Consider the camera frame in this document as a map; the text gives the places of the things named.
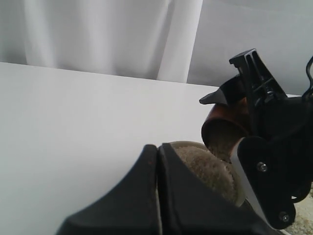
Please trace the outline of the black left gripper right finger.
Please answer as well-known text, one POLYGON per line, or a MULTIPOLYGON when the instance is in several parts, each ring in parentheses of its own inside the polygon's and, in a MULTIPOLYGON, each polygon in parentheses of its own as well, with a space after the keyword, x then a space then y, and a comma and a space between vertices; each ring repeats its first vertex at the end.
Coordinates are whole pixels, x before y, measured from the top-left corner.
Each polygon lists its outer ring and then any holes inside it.
POLYGON ((165 235, 268 235, 255 213, 206 187, 168 144, 158 149, 158 196, 165 235))

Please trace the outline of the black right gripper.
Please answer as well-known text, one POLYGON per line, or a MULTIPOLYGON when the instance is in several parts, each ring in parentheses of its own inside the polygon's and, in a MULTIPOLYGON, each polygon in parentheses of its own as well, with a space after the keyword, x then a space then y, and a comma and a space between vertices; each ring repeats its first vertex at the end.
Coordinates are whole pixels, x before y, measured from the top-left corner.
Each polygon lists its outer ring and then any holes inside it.
POLYGON ((239 74, 199 100, 233 105, 246 97, 252 129, 251 148, 265 152, 303 152, 313 139, 313 99, 287 97, 257 50, 229 59, 239 74))

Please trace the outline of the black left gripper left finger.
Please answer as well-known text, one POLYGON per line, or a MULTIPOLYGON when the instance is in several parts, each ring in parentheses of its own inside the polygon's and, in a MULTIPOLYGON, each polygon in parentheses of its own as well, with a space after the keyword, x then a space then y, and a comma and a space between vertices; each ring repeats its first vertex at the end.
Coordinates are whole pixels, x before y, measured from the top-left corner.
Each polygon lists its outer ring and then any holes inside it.
POLYGON ((59 235, 157 235, 157 147, 146 145, 126 176, 106 195, 68 216, 59 235))

